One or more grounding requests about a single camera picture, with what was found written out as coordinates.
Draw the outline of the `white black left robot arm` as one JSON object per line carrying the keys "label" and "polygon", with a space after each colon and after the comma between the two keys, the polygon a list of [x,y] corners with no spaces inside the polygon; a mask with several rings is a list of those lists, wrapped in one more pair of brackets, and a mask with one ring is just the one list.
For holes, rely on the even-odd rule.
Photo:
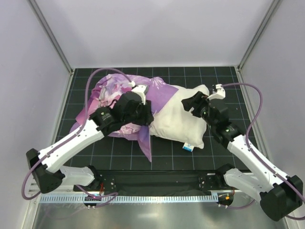
{"label": "white black left robot arm", "polygon": [[40,151],[30,149],[26,153],[30,173],[43,194],[61,185],[80,185],[96,191],[101,177],[93,166],[67,167],[65,163],[124,125],[148,126],[152,121],[151,102],[144,92],[133,89],[122,94],[113,105],[96,109],[84,124],[50,147]]}

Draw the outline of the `white pillow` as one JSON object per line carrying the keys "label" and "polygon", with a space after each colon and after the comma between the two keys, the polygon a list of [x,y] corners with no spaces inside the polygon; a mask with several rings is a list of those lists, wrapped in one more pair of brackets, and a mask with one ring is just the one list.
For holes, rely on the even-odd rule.
{"label": "white pillow", "polygon": [[177,85],[174,88],[177,89],[177,92],[162,110],[154,115],[154,121],[150,125],[150,135],[187,143],[203,149],[203,135],[206,131],[206,122],[185,111],[182,100],[192,97],[198,91],[209,95],[209,90],[204,84],[193,89]]}

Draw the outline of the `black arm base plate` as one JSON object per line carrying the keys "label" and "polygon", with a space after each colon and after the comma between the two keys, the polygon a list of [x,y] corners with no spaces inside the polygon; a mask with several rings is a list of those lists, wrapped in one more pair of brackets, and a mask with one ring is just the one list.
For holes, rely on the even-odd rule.
{"label": "black arm base plate", "polygon": [[86,191],[118,192],[120,196],[202,196],[236,189],[215,170],[99,170],[102,184]]}

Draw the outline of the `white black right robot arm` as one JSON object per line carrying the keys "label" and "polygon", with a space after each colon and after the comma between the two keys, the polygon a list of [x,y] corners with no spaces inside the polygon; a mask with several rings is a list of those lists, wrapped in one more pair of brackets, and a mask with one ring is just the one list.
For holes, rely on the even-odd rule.
{"label": "white black right robot arm", "polygon": [[245,133],[229,120],[229,110],[222,99],[197,92],[182,100],[185,111],[202,118],[216,142],[238,157],[253,173],[241,172],[231,164],[216,170],[215,185],[220,189],[234,187],[259,202],[263,212],[279,221],[304,202],[303,182],[273,165],[249,140]]}

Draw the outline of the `pink purple printed pillowcase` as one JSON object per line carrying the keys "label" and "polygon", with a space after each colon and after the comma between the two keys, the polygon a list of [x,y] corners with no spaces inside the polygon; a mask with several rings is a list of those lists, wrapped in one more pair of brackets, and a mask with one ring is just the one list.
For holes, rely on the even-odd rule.
{"label": "pink purple printed pillowcase", "polygon": [[[157,115],[178,91],[178,88],[165,83],[160,77],[146,78],[138,75],[128,75],[128,77],[136,85],[148,86],[146,99],[151,101],[153,115]],[[131,90],[132,87],[129,81],[121,74],[115,73],[103,77],[91,91],[87,102],[88,114],[92,114],[101,106],[110,105],[113,100],[118,100],[123,93]],[[137,141],[143,154],[151,162],[151,141],[149,133],[150,128],[147,126],[127,124],[121,127],[119,131],[109,134],[109,136]]]}

